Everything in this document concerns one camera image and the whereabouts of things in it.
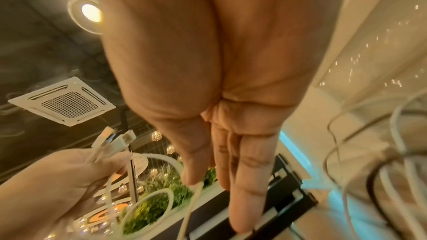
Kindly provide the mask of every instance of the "green plant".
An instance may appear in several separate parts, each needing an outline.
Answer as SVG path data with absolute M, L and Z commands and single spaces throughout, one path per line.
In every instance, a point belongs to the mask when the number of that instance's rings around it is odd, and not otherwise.
M 216 170 L 211 168 L 205 175 L 203 188 L 212 185 L 216 181 Z M 162 167 L 158 174 L 143 184 L 145 193 L 140 197 L 147 196 L 163 188 L 170 188 L 173 192 L 173 206 L 182 205 L 193 196 L 193 193 L 181 182 L 178 172 L 170 166 Z M 169 203 L 169 198 L 166 194 L 161 194 L 152 197 L 142 203 L 136 209 L 133 216 L 126 222 L 124 234 L 130 234 L 141 230 L 149 224 L 153 224 L 156 220 L 163 215 Z M 126 210 L 121 213 L 123 219 L 126 215 Z

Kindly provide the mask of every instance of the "ceiling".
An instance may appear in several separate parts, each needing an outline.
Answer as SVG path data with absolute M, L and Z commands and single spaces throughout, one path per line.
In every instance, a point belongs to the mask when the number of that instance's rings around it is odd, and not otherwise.
M 125 103 L 100 38 L 72 21 L 67 2 L 0 0 L 0 182 L 46 154 L 85 147 L 105 126 L 121 122 Z M 73 76 L 117 108 L 67 127 L 7 103 Z M 127 116 L 130 124 L 144 125 L 133 113 Z

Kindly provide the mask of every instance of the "human hand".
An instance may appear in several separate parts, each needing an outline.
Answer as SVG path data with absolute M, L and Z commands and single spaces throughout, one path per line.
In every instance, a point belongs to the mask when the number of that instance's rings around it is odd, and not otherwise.
M 113 173 L 125 172 L 131 158 L 122 152 L 85 164 L 91 151 L 55 152 L 0 185 L 0 239 L 44 239 L 59 222 L 78 218 Z
M 128 106 L 174 144 L 185 184 L 203 178 L 214 153 L 231 225 L 250 231 L 280 128 L 323 58 L 342 0 L 100 1 Z

